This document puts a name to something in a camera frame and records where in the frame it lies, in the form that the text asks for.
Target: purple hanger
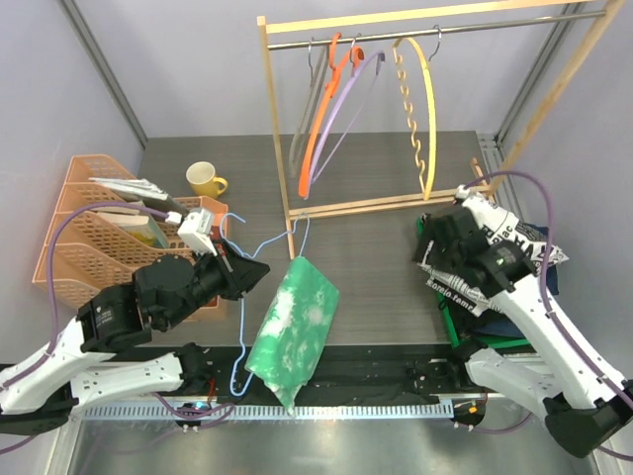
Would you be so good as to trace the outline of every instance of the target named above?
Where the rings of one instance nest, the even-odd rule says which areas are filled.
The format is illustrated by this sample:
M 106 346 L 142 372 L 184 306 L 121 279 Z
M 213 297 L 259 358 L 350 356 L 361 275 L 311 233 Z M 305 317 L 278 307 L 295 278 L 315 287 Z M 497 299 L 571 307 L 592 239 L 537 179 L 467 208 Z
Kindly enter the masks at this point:
M 358 80 L 362 72 L 365 69 L 367 69 L 368 64 L 372 61 L 373 58 L 376 58 L 376 75 L 374 76 L 374 80 L 369 86 L 369 90 L 367 91 L 367 95 L 365 96 L 365 99 L 363 99 L 363 102 L 358 108 L 356 115 L 351 120 L 351 122 L 347 126 L 347 129 L 345 129 L 345 132 L 343 133 L 343 135 L 340 137 L 340 139 L 338 140 L 338 142 L 332 149 L 332 152 L 325 159 L 325 163 L 323 164 L 323 166 L 315 173 L 315 170 L 317 169 L 318 159 L 320 158 L 320 155 L 323 152 L 323 148 L 325 147 L 325 141 L 327 141 L 327 136 L 329 136 L 329 131 L 331 130 L 332 125 L 334 124 L 334 121 L 336 120 L 336 116 L 340 112 L 341 107 L 343 107 L 343 103 L 347 99 L 349 92 L 353 89 L 354 84 L 356 84 L 356 81 Z M 311 185 L 318 180 L 321 173 L 323 172 L 323 170 L 325 169 L 325 167 L 327 166 L 331 158 L 334 156 L 334 153 L 336 152 L 338 147 L 341 145 L 341 143 L 343 142 L 343 139 L 345 139 L 345 136 L 347 135 L 349 130 L 352 128 L 352 126 L 354 125 L 354 122 L 356 122 L 356 119 L 358 118 L 363 108 L 365 107 L 365 104 L 367 103 L 367 99 L 371 96 L 370 92 L 374 88 L 374 84 L 376 83 L 376 79 L 378 78 L 378 74 L 380 73 L 380 67 L 384 61 L 385 61 L 385 53 L 383 51 L 374 52 L 371 56 L 365 59 L 360 64 L 360 66 L 358 66 L 354 71 L 352 71 L 352 78 L 349 81 L 347 81 L 347 84 L 345 84 L 345 87 L 343 88 L 342 92 L 338 95 L 338 99 L 336 100 L 336 103 L 334 104 L 332 111 L 329 113 L 329 117 L 327 118 L 327 122 L 325 123 L 325 127 L 323 128 L 323 132 L 321 133 L 320 138 L 318 139 L 318 144 L 316 145 L 316 148 L 315 148 L 315 153 L 313 155 L 313 163 L 312 163 L 312 166 L 310 167 L 310 179 L 308 181 L 309 183 L 308 194 L 306 195 L 306 198 L 304 199 L 307 200 L 308 197 L 310 196 Z

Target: yellow mug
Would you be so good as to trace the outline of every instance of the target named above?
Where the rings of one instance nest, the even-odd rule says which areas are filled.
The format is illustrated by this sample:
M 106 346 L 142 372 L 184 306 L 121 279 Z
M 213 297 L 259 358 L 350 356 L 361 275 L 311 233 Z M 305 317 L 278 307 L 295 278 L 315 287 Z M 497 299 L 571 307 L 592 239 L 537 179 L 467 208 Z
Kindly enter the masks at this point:
M 216 168 L 207 161 L 198 161 L 187 168 L 187 181 L 198 196 L 218 198 L 228 188 L 228 182 L 216 176 Z

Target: green cloth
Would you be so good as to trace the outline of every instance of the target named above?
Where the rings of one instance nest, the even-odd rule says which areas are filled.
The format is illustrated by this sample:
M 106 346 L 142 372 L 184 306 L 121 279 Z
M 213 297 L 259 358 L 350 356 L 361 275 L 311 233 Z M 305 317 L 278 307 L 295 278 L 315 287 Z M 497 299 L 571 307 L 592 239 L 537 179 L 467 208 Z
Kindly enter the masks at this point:
M 316 267 L 296 257 L 259 329 L 246 369 L 289 414 L 295 396 L 315 373 L 339 298 L 338 289 Z

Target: wooden clothes rack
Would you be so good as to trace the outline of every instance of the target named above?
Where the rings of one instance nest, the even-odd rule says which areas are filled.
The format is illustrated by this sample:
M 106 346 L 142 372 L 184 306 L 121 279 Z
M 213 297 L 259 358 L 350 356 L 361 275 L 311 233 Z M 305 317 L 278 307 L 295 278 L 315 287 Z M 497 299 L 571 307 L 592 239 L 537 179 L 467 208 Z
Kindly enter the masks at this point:
M 596 4 L 596 0 L 580 0 L 584 3 Z M 457 16 L 473 13 L 495 12 L 501 10 L 517 10 L 532 7 L 544 7 L 553 5 L 563 5 L 568 3 L 566 0 L 505 0 L 485 3 L 472 3 L 466 5 L 455 5 L 446 7 L 429 7 L 416 10 L 405 10 L 399 12 L 376 13 L 366 15 L 354 15 L 347 17 L 328 18 L 320 20 L 308 20 L 290 23 L 267 24 L 265 17 L 257 18 L 257 27 L 259 29 L 259 39 L 261 42 L 261 50 L 264 59 L 264 73 L 266 75 L 266 87 L 268 91 L 268 100 L 270 104 L 270 115 L 273 126 L 273 144 L 275 146 L 275 159 L 277 161 L 277 172 L 279 175 L 279 185 L 281 188 L 281 199 L 284 208 L 284 217 L 286 222 L 286 230 L 292 229 L 292 220 L 296 220 L 301 215 L 310 216 L 310 218 L 328 218 L 334 216 L 352 215 L 358 213 L 369 213 L 375 211 L 397 210 L 402 208 L 410 208 L 423 205 L 432 205 L 437 203 L 447 203 L 453 200 L 456 189 L 434 190 L 431 191 L 427 200 L 424 200 L 421 193 L 391 196 L 386 198 L 376 198 L 371 200 L 361 200 L 345 203 L 335 203 L 324 206 L 312 206 L 306 208 L 291 209 L 288 200 L 288 187 L 286 184 L 286 174 L 284 170 L 284 156 L 281 149 L 281 136 L 279 131 L 279 117 L 277 114 L 277 101 L 275 99 L 275 88 L 272 73 L 271 50 L 290 49 L 290 48 L 307 48 L 311 42 L 298 42 L 293 44 L 277 44 L 271 45 L 269 40 L 272 35 L 289 33 L 289 32 L 307 32 L 322 29 L 350 27 L 357 25 L 370 25 L 376 23 L 396 22 L 402 20 L 419 20 L 433 19 L 437 17 Z M 515 20 L 507 22 L 497 22 L 479 25 L 468 25 L 463 27 L 452 27 L 442 29 L 442 35 L 452 33 L 474 32 L 481 30 L 491 30 L 499 28 L 511 28 L 525 25 L 538 25 L 546 23 L 556 23 L 564 21 L 573 21 L 584 18 L 594 18 L 588 32 L 581 41 L 580 45 L 569 59 L 567 65 L 554 82 L 549 93 L 543 99 L 540 106 L 532 116 L 527 127 L 521 134 L 510 151 L 507 159 L 501 166 L 501 170 L 508 170 L 514 166 L 521 154 L 532 141 L 539 128 L 556 105 L 561 95 L 578 72 L 583 62 L 591 52 L 602 34 L 606 31 L 620 7 L 624 4 L 624 0 L 607 0 L 601 10 L 580 13 L 573 15 L 561 15 L 559 17 L 542 17 L 529 20 Z M 416 32 L 398 32 L 386 35 L 360 36 L 354 38 L 344 38 L 338 40 L 338 43 L 357 43 L 371 42 L 377 40 L 389 40 L 406 37 L 436 35 L 437 30 L 423 30 Z M 328 45 L 330 41 L 312 42 L 313 46 Z M 482 169 L 476 159 L 471 161 L 471 168 L 476 177 L 483 176 Z M 496 177 L 491 183 L 484 183 L 478 189 L 489 196 L 493 196 L 498 190 L 504 177 Z M 288 248 L 290 258 L 295 257 L 295 243 L 293 235 L 288 234 Z

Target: book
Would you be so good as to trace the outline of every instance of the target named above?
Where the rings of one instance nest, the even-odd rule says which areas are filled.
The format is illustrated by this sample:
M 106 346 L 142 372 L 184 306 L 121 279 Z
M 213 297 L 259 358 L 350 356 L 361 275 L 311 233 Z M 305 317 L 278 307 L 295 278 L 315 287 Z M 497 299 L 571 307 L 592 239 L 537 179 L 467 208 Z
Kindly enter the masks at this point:
M 126 201 L 142 200 L 146 207 L 163 213 L 175 211 L 182 216 L 189 214 L 189 210 L 184 205 L 178 203 L 150 181 L 98 177 L 91 177 L 90 180 L 111 189 Z
M 144 244 L 163 249 L 169 247 L 167 236 L 150 215 L 125 215 L 104 211 L 98 211 L 97 215 L 108 223 L 118 226 Z

